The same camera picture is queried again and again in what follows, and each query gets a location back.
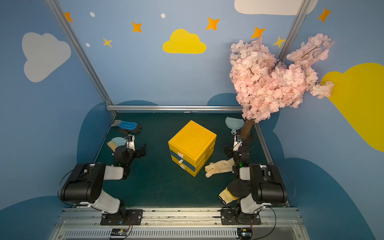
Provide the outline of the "yellow drawer cabinet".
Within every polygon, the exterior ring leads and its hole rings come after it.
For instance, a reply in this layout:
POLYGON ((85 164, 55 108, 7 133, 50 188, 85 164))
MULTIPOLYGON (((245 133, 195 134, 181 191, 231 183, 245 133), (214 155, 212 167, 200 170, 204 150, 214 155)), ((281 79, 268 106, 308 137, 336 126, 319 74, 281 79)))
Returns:
POLYGON ((196 177, 212 156, 217 135, 194 121, 189 121, 169 141, 172 161, 196 177))

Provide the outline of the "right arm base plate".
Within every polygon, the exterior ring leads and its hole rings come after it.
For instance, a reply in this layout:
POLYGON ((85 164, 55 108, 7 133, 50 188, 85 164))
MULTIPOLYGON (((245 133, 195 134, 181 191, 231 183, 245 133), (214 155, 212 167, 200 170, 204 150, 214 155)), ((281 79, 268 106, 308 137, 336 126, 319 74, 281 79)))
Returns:
POLYGON ((222 208, 220 210, 222 225, 260 225, 258 214, 245 214, 235 208, 222 208))

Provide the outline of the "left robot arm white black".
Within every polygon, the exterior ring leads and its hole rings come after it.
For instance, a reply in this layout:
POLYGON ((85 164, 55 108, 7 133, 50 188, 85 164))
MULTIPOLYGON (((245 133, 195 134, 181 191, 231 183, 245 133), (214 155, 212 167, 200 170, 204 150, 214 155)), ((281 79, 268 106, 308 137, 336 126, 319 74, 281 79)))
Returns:
POLYGON ((102 226, 138 226, 143 210, 127 210, 124 201, 114 198, 103 190, 104 181, 128 178, 134 159, 146 156, 143 145, 137 150, 118 146, 114 152, 114 164, 77 164, 59 193, 60 200, 86 205, 102 212, 102 226))

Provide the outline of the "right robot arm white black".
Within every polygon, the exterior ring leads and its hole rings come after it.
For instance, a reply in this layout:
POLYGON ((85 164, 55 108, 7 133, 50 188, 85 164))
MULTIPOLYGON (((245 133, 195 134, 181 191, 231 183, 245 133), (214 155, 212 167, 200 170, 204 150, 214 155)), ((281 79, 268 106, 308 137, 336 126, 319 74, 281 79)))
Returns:
POLYGON ((247 146, 226 147, 225 154, 233 161, 229 170, 236 178, 219 198, 225 205, 221 209, 222 225, 260 225, 260 211, 265 207, 287 202, 288 194, 279 169, 275 165, 251 164, 247 146))

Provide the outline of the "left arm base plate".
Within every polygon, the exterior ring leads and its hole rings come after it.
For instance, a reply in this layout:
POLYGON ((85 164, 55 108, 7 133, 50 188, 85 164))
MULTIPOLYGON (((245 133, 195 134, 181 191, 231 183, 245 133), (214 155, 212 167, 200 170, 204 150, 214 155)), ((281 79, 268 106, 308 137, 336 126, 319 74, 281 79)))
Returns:
POLYGON ((139 226, 143 218, 144 210, 126 209, 122 213, 102 214, 101 226, 139 226))

